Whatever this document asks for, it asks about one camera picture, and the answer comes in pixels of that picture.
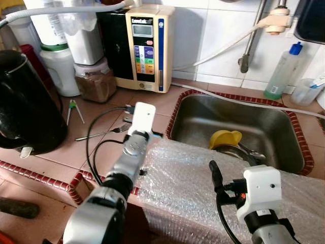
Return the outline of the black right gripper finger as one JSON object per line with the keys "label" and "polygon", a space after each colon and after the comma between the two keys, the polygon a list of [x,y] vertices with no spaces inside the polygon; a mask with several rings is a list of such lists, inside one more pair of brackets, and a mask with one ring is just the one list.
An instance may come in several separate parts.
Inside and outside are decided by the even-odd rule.
{"label": "black right gripper finger", "polygon": [[215,160],[209,161],[209,169],[211,170],[211,180],[213,182],[214,192],[223,192],[223,176]]}

